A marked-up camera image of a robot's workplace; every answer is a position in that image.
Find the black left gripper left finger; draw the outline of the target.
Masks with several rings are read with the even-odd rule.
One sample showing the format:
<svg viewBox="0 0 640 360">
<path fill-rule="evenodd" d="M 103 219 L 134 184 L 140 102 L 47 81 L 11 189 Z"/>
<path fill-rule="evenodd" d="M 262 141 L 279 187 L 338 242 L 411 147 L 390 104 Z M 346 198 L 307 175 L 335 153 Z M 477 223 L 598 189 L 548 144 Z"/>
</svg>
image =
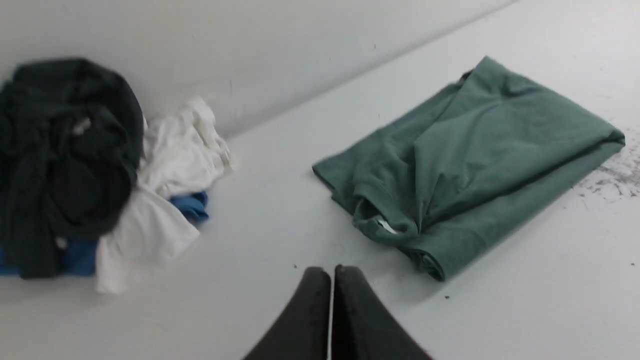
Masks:
<svg viewBox="0 0 640 360">
<path fill-rule="evenodd" d="M 278 319 L 245 356 L 246 360 L 326 360 L 332 281 L 309 267 Z"/>
</svg>

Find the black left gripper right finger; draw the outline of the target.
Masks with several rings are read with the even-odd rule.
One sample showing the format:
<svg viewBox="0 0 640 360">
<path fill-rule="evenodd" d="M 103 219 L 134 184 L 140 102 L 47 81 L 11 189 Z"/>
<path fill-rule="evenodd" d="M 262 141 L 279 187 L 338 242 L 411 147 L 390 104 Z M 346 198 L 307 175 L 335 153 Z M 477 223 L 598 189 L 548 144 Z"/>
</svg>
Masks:
<svg viewBox="0 0 640 360">
<path fill-rule="evenodd" d="M 430 360 L 356 266 L 334 269 L 332 360 Z"/>
</svg>

